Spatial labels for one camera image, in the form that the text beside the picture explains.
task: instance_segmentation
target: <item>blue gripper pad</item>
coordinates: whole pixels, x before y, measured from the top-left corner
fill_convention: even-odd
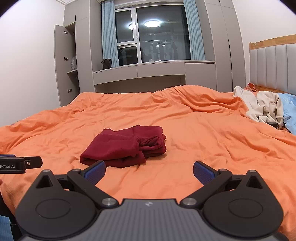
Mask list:
[[[16,157],[15,155],[7,154],[7,155],[0,155],[0,157]]]
[[[106,173],[106,164],[104,161],[92,164],[90,167],[83,170],[83,177],[96,185]]]
[[[196,161],[193,165],[193,175],[203,184],[206,185],[215,178],[215,173]]]

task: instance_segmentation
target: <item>folded red garment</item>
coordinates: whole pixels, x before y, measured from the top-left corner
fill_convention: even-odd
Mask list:
[[[129,167],[146,162],[150,156],[166,152],[163,129],[159,126],[133,126],[113,131],[104,129],[81,154],[80,162],[91,165],[103,160],[107,167]]]

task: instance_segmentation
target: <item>orange bedspread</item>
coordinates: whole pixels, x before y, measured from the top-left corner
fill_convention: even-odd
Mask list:
[[[0,153],[41,156],[41,169],[0,175],[1,194],[14,212],[42,169],[64,174],[84,169],[80,154],[104,128],[119,130],[137,124],[156,125],[167,136],[167,152],[145,165],[108,167],[97,184],[123,198],[176,198],[200,188],[192,173],[202,160],[234,174],[256,169],[284,209],[281,227],[296,240],[296,136],[245,116],[247,107],[232,93],[200,86],[177,86],[155,93],[80,94],[71,104],[46,110],[13,126],[0,128]]]

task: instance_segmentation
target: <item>blue cloth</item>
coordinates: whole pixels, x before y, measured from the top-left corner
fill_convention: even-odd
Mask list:
[[[278,93],[284,108],[285,127],[296,135],[296,96]]]
[[[195,0],[183,0],[186,12],[191,60],[205,60],[205,49],[202,40],[202,30]]]
[[[13,236],[10,228],[10,220],[8,217],[0,216],[0,240],[13,241]]]
[[[114,0],[102,1],[102,46],[103,59],[110,58],[112,67],[119,67]]]

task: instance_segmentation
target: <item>plastic bag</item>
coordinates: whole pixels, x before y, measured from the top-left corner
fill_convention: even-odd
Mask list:
[[[77,69],[76,56],[74,56],[74,57],[71,59],[71,68],[72,68],[72,70]]]

